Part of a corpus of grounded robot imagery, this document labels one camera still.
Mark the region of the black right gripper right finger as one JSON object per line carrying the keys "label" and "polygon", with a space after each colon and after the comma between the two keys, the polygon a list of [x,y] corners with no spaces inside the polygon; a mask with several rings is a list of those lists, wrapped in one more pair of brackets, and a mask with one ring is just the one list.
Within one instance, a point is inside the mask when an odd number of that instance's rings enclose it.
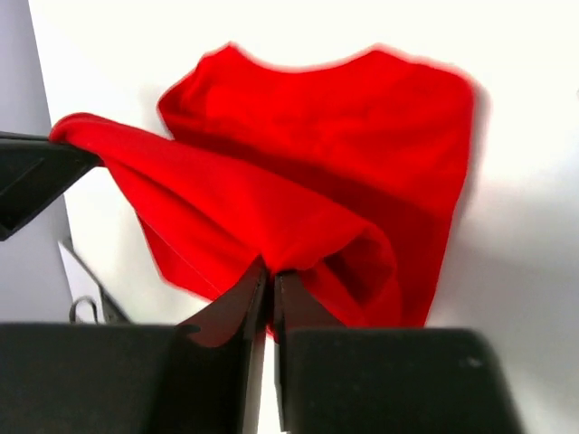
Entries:
{"label": "black right gripper right finger", "polygon": [[280,425],[289,433],[519,433],[498,359],[460,328],[353,328],[294,272],[274,283]]}

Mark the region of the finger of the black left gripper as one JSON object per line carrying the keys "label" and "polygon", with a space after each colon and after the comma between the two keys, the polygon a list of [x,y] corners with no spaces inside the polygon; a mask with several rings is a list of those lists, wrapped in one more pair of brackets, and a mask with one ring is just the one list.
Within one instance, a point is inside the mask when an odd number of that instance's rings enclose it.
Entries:
{"label": "finger of the black left gripper", "polygon": [[48,137],[1,134],[1,239],[50,206],[91,169],[98,156]]}

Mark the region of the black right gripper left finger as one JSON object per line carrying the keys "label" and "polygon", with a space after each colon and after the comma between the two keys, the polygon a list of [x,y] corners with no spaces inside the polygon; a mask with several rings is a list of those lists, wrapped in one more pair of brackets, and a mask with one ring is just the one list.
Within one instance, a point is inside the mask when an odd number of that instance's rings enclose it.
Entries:
{"label": "black right gripper left finger", "polygon": [[4,324],[4,433],[253,433],[267,276],[179,325]]}

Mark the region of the red t-shirt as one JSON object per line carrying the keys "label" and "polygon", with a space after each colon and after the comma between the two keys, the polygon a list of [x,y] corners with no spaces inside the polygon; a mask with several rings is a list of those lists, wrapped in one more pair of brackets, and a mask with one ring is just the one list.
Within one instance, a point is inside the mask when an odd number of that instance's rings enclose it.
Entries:
{"label": "red t-shirt", "polygon": [[347,326],[421,327],[475,103],[458,71],[382,48],[281,70],[227,44],[159,100],[167,137],[74,113],[50,139],[100,159],[168,282],[214,300],[261,259]]}

